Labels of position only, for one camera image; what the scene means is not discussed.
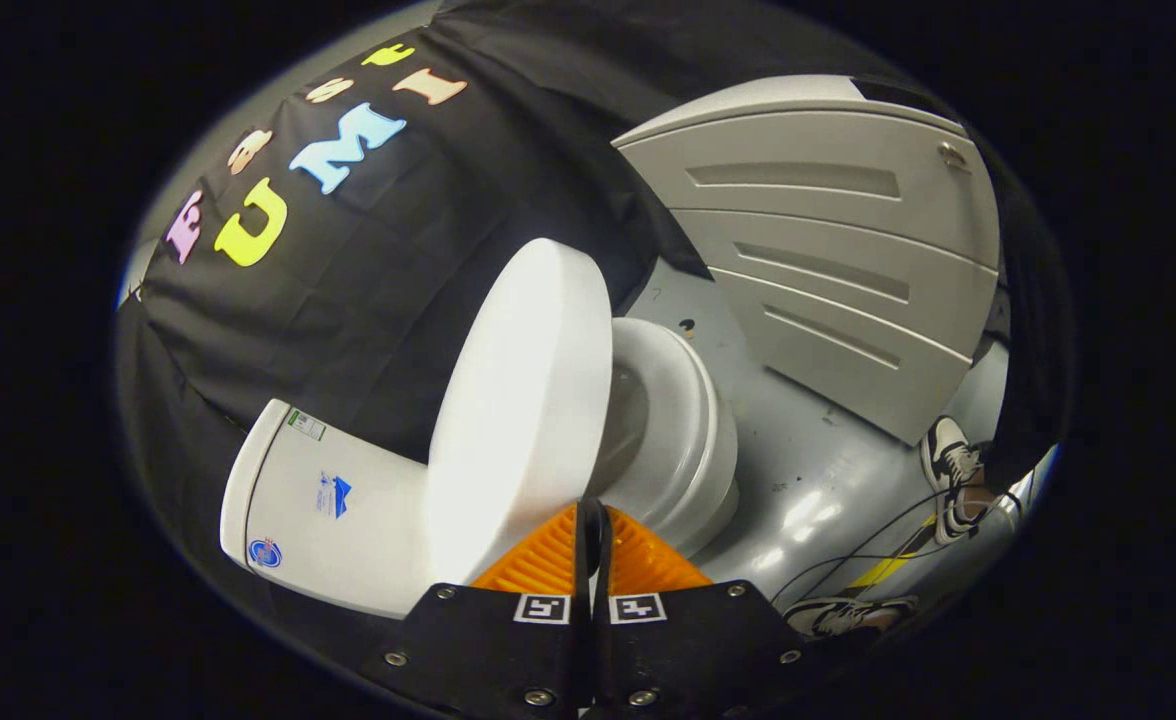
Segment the colorful letter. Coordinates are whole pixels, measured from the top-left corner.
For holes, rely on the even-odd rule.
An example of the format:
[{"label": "colorful letter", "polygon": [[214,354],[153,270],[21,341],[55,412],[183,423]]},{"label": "colorful letter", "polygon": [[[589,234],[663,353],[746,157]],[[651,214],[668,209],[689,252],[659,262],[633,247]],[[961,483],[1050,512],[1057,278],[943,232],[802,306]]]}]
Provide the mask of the colorful letter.
[{"label": "colorful letter", "polygon": [[392,86],[392,89],[415,91],[419,95],[427,96],[428,105],[439,105],[459,95],[465,87],[468,87],[465,81],[450,82],[448,79],[434,76],[432,69],[423,68],[419,73],[414,73],[413,76],[402,78],[401,82]]},{"label": "colorful letter", "polygon": [[286,201],[268,187],[268,178],[265,178],[246,193],[245,205],[246,208],[256,205],[268,215],[263,232],[259,234],[246,232],[246,228],[241,227],[241,213],[235,213],[228,218],[227,224],[223,224],[219,236],[214,238],[214,249],[227,252],[234,264],[248,268],[263,260],[263,255],[270,249],[272,244],[278,241],[281,229],[286,227]]},{"label": "colorful letter", "polygon": [[322,85],[319,85],[318,87],[314,87],[313,92],[309,92],[308,95],[305,95],[305,100],[308,100],[309,102],[326,102],[332,96],[340,94],[340,92],[347,91],[347,88],[349,87],[352,87],[350,79],[338,76],[335,79],[332,79],[332,81],[327,81],[323,82]]},{"label": "colorful letter", "polygon": [[340,138],[338,140],[319,140],[306,146],[290,160],[290,169],[303,168],[322,184],[322,195],[329,195],[345,181],[349,168],[335,164],[359,164],[365,159],[365,148],[374,151],[406,127],[405,120],[390,120],[370,109],[369,102],[363,102],[347,111],[340,118]]},{"label": "colorful letter", "polygon": [[228,156],[228,168],[232,169],[232,174],[238,174],[246,169],[246,165],[250,164],[250,159],[255,156],[256,152],[262,151],[269,140],[272,140],[272,131],[263,132],[262,129],[256,129],[246,136],[241,141],[241,145],[238,145],[232,155]]},{"label": "colorful letter", "polygon": [[406,47],[405,53],[397,53],[397,51],[400,51],[401,47],[405,47],[405,44],[399,42],[396,45],[392,45],[388,47],[381,47],[381,49],[374,51],[374,53],[369,55],[369,58],[361,60],[361,64],[392,65],[395,64],[396,60],[408,56],[410,53],[414,53],[415,51],[414,47]]},{"label": "colorful letter", "polygon": [[180,215],[171,225],[171,231],[166,233],[166,240],[173,242],[178,247],[178,251],[180,251],[180,265],[187,260],[187,254],[192,251],[192,245],[196,242],[196,238],[201,234],[201,227],[198,225],[201,222],[201,211],[196,206],[200,200],[201,191],[192,193],[189,201],[185,202]]}]

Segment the orange gripper pad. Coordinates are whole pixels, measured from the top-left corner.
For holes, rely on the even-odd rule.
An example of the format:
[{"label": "orange gripper pad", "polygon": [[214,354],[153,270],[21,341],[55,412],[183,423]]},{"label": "orange gripper pad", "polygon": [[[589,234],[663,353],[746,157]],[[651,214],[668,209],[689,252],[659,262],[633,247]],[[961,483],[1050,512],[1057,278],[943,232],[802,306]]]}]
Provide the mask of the orange gripper pad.
[{"label": "orange gripper pad", "polygon": [[574,594],[575,515],[577,505],[557,512],[547,524],[515,544],[472,587],[533,594]]},{"label": "orange gripper pad", "polygon": [[637,520],[614,507],[607,506],[606,511],[614,529],[607,593],[642,594],[711,585],[696,566]]}]

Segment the shoe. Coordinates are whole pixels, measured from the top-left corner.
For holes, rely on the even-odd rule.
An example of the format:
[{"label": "shoe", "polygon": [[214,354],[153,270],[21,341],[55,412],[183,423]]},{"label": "shoe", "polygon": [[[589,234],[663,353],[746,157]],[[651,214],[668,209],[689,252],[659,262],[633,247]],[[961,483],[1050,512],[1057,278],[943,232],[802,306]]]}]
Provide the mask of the shoe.
[{"label": "shoe", "polygon": [[916,596],[861,602],[848,596],[816,596],[784,611],[784,620],[807,639],[830,638],[849,632],[868,620],[884,615],[902,618],[917,609]]},{"label": "shoe", "polygon": [[965,439],[957,421],[944,416],[935,420],[921,441],[921,468],[940,495],[935,496],[935,541],[957,542],[968,536],[984,519],[987,507],[973,518],[962,512],[962,487],[984,466],[980,449]]}]

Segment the black cloth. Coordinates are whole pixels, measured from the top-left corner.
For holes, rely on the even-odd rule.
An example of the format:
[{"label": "black cloth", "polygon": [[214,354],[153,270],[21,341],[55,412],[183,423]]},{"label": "black cloth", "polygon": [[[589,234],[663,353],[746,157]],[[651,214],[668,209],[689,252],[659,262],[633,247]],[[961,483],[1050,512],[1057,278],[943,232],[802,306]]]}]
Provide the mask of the black cloth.
[{"label": "black cloth", "polygon": [[[707,276],[613,138],[762,76],[838,73],[914,87],[848,38],[739,0],[446,4],[427,28],[370,51],[396,42],[415,53],[386,67],[361,65],[363,53],[283,99],[255,124],[273,138],[236,176],[227,155],[212,158],[192,181],[203,200],[191,254],[179,264],[175,246],[158,244],[140,296],[116,316],[116,395],[145,501],[212,587],[342,667],[388,621],[268,584],[218,547],[223,482],[268,400],[423,461],[475,311],[523,242],[550,236],[592,255],[616,313],[657,255]],[[390,89],[422,68],[469,85],[434,106]],[[305,99],[336,76],[355,85],[320,104]],[[338,119],[360,102],[407,125],[347,164],[350,174],[322,195],[288,164],[308,142],[336,138]],[[995,438],[1007,455],[990,460],[989,474],[1017,479],[1065,427],[1068,295],[1054,241],[976,140],[998,182],[1014,313]],[[233,213],[246,231],[263,228],[263,214],[243,206],[263,176],[288,206],[286,225],[262,260],[240,266],[213,249],[214,236]]]}]

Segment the toilet tank lid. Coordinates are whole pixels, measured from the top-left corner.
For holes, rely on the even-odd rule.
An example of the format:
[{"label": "toilet tank lid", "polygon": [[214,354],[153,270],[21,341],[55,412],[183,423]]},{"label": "toilet tank lid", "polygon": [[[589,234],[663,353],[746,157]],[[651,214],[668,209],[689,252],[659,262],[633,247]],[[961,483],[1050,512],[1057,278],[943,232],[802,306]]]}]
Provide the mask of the toilet tank lid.
[{"label": "toilet tank lid", "polygon": [[429,448],[434,582],[469,582],[583,495],[612,381],[597,265],[547,238],[521,247],[477,312]]},{"label": "toilet tank lid", "polygon": [[228,484],[223,487],[223,505],[219,509],[219,547],[247,571],[250,566],[246,562],[246,518],[250,514],[250,495],[255,489],[259,468],[268,455],[273,438],[278,436],[278,429],[285,424],[288,411],[290,406],[276,398],[263,407],[254,427],[246,433],[238,459],[232,462]]}]

